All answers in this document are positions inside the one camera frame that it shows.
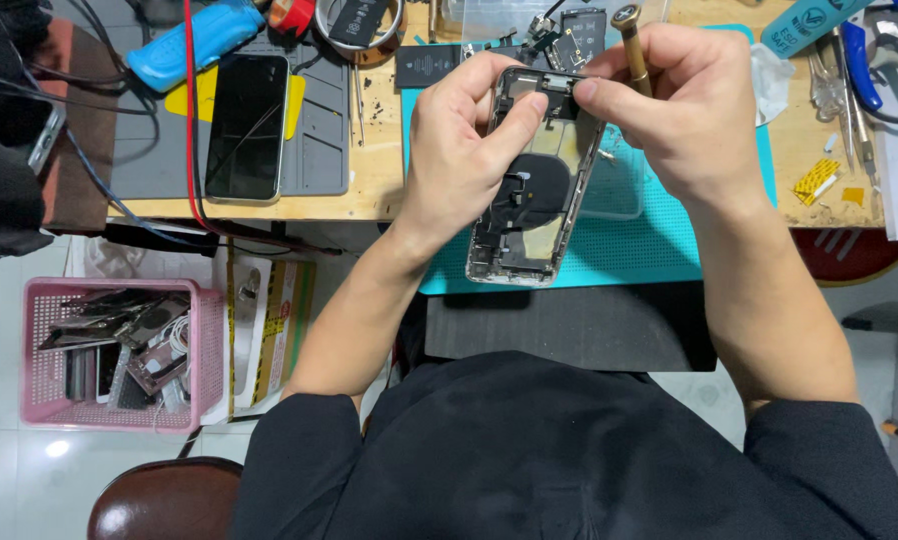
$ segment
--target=black sleeve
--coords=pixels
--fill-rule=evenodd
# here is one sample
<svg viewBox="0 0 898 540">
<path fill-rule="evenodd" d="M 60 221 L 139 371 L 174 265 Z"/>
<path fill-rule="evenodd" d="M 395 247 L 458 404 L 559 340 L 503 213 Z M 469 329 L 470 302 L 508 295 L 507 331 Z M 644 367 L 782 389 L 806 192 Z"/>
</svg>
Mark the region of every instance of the black sleeve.
<svg viewBox="0 0 898 540">
<path fill-rule="evenodd" d="M 744 453 L 780 486 L 804 495 L 807 505 L 821 502 L 861 536 L 898 539 L 898 476 L 862 405 L 767 403 L 749 423 Z"/>
<path fill-rule="evenodd" d="M 322 538 L 363 445 L 348 396 L 294 394 L 252 431 L 230 538 Z"/>
</svg>

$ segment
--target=teal repair mat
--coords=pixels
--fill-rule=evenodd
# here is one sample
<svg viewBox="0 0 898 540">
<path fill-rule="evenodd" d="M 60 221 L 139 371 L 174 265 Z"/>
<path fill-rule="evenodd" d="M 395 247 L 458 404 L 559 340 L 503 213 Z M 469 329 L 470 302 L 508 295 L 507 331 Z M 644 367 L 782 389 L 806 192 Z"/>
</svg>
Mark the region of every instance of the teal repair mat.
<svg viewBox="0 0 898 540">
<path fill-rule="evenodd" d="M 753 33 L 742 25 L 719 25 L 708 28 L 743 32 L 751 42 Z M 421 90 L 402 91 L 402 117 L 412 118 L 416 98 Z M 409 125 L 403 122 L 405 166 L 409 168 Z M 587 208 L 593 187 L 606 183 L 638 182 L 641 175 L 643 211 L 626 221 L 580 217 L 573 228 L 569 246 L 552 288 L 578 288 L 682 282 L 699 280 L 703 270 L 689 216 L 683 205 L 666 192 L 653 170 L 639 152 L 618 138 L 618 129 L 606 129 L 600 147 L 616 157 L 615 165 L 599 159 L 593 170 L 582 207 Z M 756 129 L 759 166 L 769 200 L 776 204 L 776 174 L 770 148 L 769 130 Z M 419 287 L 424 294 L 456 294 L 528 289 L 514 285 L 477 283 L 466 278 L 466 256 L 470 227 L 466 227 L 432 259 L 429 272 Z"/>
</svg>

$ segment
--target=wooden desk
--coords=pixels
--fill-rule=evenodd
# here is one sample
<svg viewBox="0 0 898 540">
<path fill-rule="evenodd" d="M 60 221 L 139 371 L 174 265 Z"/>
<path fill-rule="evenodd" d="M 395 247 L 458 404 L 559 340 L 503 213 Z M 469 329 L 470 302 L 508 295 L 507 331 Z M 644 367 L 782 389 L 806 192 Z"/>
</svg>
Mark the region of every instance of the wooden desk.
<svg viewBox="0 0 898 540">
<path fill-rule="evenodd" d="M 740 0 L 673 0 L 669 20 L 672 23 L 702 26 L 741 23 L 752 28 L 758 40 L 765 25 L 792 2 L 763 0 L 747 6 Z M 415 36 L 426 40 L 428 5 L 407 3 L 405 44 L 414 44 Z M 439 40 L 459 39 L 458 30 L 440 28 Z M 789 190 L 815 163 L 824 157 L 823 147 L 829 136 L 839 132 L 839 123 L 823 124 L 816 120 L 809 103 L 809 67 L 805 57 L 792 60 L 796 72 L 789 88 L 789 107 L 769 126 L 779 212 L 792 227 L 882 227 L 881 199 L 872 198 L 869 179 L 857 167 L 855 177 L 846 175 L 820 202 L 806 207 Z M 395 60 L 361 70 L 362 103 L 365 110 L 365 141 L 359 145 L 359 121 L 353 99 L 355 144 L 349 152 L 349 191 L 328 197 L 282 197 L 268 206 L 241 206 L 206 202 L 210 217 L 245 219 L 369 220 L 389 221 L 399 213 L 403 190 L 402 118 L 399 92 L 393 86 Z M 842 141 L 837 141 L 831 157 L 846 162 Z M 843 188 L 865 188 L 863 206 L 841 201 Z M 143 216 L 188 217 L 185 200 L 126 201 L 132 212 Z"/>
</svg>

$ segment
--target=forearm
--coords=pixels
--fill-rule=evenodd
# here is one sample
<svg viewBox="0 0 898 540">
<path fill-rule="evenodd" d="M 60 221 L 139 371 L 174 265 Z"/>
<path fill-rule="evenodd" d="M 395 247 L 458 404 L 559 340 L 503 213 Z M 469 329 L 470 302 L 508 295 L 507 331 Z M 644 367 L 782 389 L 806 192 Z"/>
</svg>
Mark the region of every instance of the forearm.
<svg viewBox="0 0 898 540">
<path fill-rule="evenodd" d="M 428 257 L 391 228 L 359 259 L 312 323 L 283 398 L 362 394 L 382 369 Z"/>
<path fill-rule="evenodd" d="M 773 399 L 858 401 L 846 337 L 769 201 L 688 211 L 709 332 L 746 410 Z"/>
</svg>

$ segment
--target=hand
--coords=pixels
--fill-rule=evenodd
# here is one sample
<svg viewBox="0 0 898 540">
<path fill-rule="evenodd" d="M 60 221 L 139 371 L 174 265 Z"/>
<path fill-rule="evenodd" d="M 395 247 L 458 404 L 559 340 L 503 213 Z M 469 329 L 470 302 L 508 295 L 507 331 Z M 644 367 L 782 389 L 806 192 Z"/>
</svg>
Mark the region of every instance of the hand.
<svg viewBox="0 0 898 540">
<path fill-rule="evenodd" d="M 731 30 L 647 24 L 639 30 L 650 99 L 621 82 L 589 79 L 575 101 L 619 126 L 667 191 L 692 207 L 732 210 L 768 202 L 755 143 L 755 96 L 746 37 Z M 585 75 L 628 73 L 622 43 L 596 56 Z"/>
<path fill-rule="evenodd" d="M 475 128 L 489 121 L 492 89 L 510 66 L 522 64 L 479 53 L 416 100 L 406 199 L 391 227 L 409 255 L 428 261 L 482 215 L 506 169 L 536 134 L 548 106 L 541 93 L 521 99 L 486 137 Z"/>
</svg>

